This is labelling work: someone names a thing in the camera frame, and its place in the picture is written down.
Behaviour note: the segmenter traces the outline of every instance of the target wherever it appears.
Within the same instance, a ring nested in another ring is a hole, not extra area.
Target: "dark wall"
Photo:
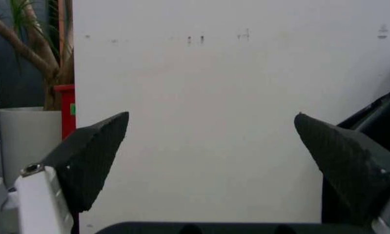
[[[48,23],[46,1],[35,0],[33,5],[39,21],[44,25]],[[0,0],[0,18],[7,25],[12,25],[8,0]],[[22,58],[18,64],[13,48],[0,36],[0,108],[42,106],[43,102],[40,72]]]

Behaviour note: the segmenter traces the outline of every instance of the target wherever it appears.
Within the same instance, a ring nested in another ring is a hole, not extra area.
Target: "potted plant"
[[[74,83],[72,1],[66,0],[68,30],[59,51],[42,29],[30,0],[9,0],[9,6],[13,24],[6,25],[0,19],[0,35],[18,56],[40,71],[45,97],[43,107],[0,109],[1,156],[7,185],[14,182],[25,164],[40,161],[61,141],[61,97],[54,88]],[[21,32],[26,33],[28,44],[21,40]]]

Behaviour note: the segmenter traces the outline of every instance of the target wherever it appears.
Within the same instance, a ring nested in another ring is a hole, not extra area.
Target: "textured rubber pad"
[[[88,211],[102,190],[125,137],[128,112],[70,134],[44,160],[56,169],[70,212]]]
[[[360,132],[304,114],[296,116],[295,127],[354,218],[370,223],[390,195],[390,152]]]

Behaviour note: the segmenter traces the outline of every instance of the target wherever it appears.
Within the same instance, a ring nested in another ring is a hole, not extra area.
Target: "white wall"
[[[338,123],[390,90],[390,0],[76,0],[74,28],[78,125],[130,112],[84,234],[318,222],[294,116]]]

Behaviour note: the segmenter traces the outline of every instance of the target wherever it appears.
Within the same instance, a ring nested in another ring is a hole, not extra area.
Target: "wall mark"
[[[388,34],[389,34],[389,29],[387,27],[387,24],[382,24],[380,26],[380,29],[379,29],[379,34],[378,34],[378,38],[379,39],[386,39],[388,37]]]

